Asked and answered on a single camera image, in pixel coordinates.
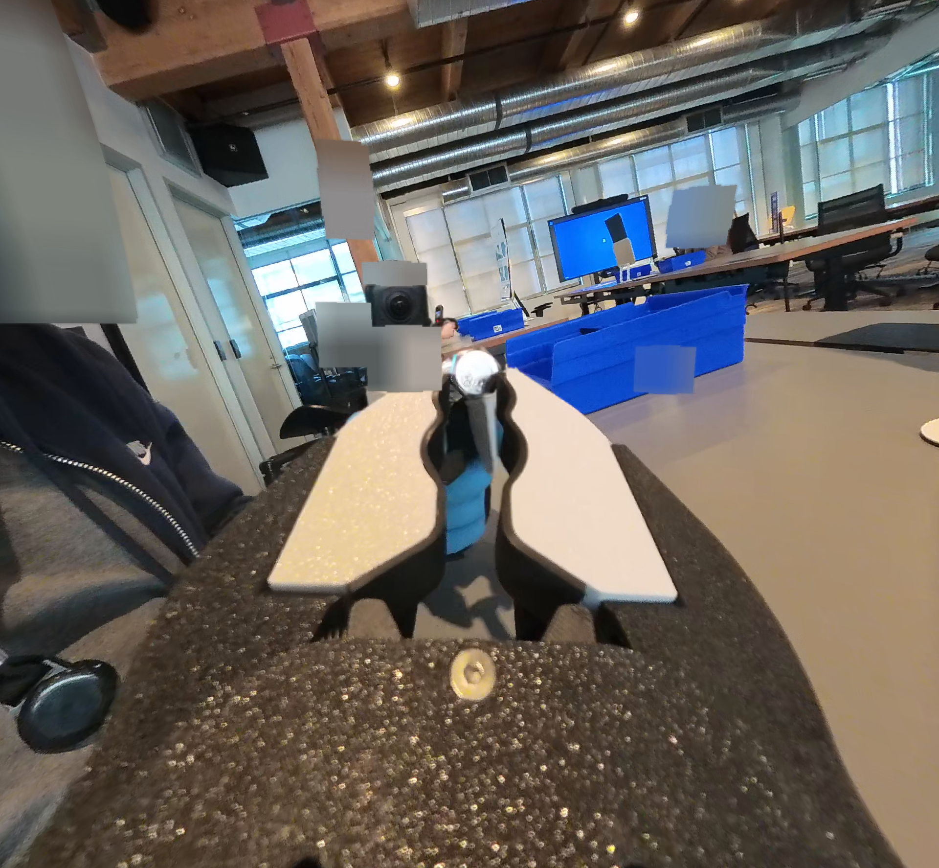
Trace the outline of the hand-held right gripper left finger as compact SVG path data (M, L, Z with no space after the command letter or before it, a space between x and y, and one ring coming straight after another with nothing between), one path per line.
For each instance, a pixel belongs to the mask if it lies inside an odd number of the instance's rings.
M268 574L271 591L383 601L414 619L445 568L439 393L390 392L342 428Z

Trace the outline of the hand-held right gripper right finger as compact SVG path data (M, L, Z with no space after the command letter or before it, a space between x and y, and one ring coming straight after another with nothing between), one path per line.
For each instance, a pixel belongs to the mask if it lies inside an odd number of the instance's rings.
M678 591L611 442L518 369L505 373L498 575L526 608L673 604Z

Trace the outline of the silver steel bolt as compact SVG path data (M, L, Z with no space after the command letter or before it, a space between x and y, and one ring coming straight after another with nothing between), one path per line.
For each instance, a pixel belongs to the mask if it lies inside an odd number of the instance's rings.
M465 409L476 456L492 475L499 454L499 363L484 349L467 348L444 361L442 371L455 403Z

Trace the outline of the large blue plastic bin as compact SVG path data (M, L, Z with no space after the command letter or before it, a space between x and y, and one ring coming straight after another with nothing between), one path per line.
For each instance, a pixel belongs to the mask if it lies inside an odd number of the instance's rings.
M747 286L653 295L507 342L508 366L589 414L643 394L691 394L745 355Z

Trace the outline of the blue screen monitor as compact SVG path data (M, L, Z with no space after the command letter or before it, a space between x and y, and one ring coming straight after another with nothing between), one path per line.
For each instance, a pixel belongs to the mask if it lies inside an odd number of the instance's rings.
M657 257L646 195L620 195L576 206L548 231L559 277L570 282Z

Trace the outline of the white door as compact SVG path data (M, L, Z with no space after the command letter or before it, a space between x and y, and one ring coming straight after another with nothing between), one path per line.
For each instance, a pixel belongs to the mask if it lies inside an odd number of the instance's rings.
M147 391L161 401L171 393L167 378L166 335L176 321L166 296L165 274L154 240L127 173L108 164L113 203L134 289L136 320L119 325Z
M279 431L295 405L284 361L268 337L269 322L262 318L231 218L192 193L172 184L168 189L187 245L181 260L205 316L212 354L238 399L255 457L267 460L288 447Z

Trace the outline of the navy zip jacket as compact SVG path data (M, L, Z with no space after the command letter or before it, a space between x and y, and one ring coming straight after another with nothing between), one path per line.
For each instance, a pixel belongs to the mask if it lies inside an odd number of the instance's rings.
M190 564L252 501L123 365L51 324L1 329L2 441L123 507Z

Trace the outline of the long wooden table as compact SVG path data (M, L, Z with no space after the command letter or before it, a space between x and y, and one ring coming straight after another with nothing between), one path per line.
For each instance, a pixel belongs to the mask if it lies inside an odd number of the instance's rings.
M591 304L605 299L621 299L626 292L640 287L661 286L669 282L704 277L711 274L737 274L751 268L764 265L806 261L821 257L822 252L854 245L867 238L887 234L890 237L902 236L918 222L917 216L891 220L862 228L815 236L804 240L788 240L782 243L766 245L752 251L723 255L720 258L706 259L692 267L672 273L653 273L638 279L626 280L618 284L595 285L576 289L564 289L554 298L563 304Z

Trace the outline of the grey sweatshirt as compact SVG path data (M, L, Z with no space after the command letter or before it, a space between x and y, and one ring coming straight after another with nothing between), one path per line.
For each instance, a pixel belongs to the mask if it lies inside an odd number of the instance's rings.
M169 580L138 565L23 453L2 447L2 652L12 658L105 662L124 678L181 564L88 476L78 473L77 487L169 573ZM23 741L16 717L2 708L2 866L24 863L34 839L85 773L105 727L73 749L40 753Z

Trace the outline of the black table mat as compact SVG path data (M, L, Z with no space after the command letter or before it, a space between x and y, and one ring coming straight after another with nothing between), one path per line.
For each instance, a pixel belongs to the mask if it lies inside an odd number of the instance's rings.
M938 325L930 323L882 322L854 328L816 340L818 347L903 354L938 354Z

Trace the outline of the black round knob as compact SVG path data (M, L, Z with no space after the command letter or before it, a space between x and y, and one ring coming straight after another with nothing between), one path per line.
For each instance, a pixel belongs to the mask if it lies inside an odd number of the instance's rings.
M87 744L106 720L118 685L118 672L108 662L2 654L2 708L21 741L38 754Z

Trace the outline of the black office chair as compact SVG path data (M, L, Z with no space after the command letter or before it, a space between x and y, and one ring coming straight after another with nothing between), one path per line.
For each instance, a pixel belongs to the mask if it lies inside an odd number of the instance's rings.
M818 203L818 230L823 236L879 225L886 220L882 184ZM902 233L886 232L816 252L815 257L805 261L814 277L815 293L803 309L809 310L812 303L821 298L824 310L843 312L859 292L875 295L881 306L890 305L896 295L862 280L860 275L868 268L883 268L886 260L901 251L902 239Z

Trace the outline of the black wall speaker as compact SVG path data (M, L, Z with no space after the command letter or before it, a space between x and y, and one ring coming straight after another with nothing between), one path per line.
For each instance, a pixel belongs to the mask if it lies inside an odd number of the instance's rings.
M195 153L207 176L226 188L268 178L253 130L224 122L194 123L189 127Z

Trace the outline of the wooden post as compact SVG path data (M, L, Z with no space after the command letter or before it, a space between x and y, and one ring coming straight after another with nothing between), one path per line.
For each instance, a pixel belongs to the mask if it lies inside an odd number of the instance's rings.
M358 278L378 261L375 192L367 149L341 137L308 40L290 40L283 54L304 119L313 139L326 236L346 240Z

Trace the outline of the red metal beam bracket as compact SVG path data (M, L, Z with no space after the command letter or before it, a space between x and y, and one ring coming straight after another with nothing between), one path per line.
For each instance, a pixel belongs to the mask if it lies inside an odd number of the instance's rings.
M268 46L293 40L308 40L317 32L307 0L266 3L255 9L263 39Z

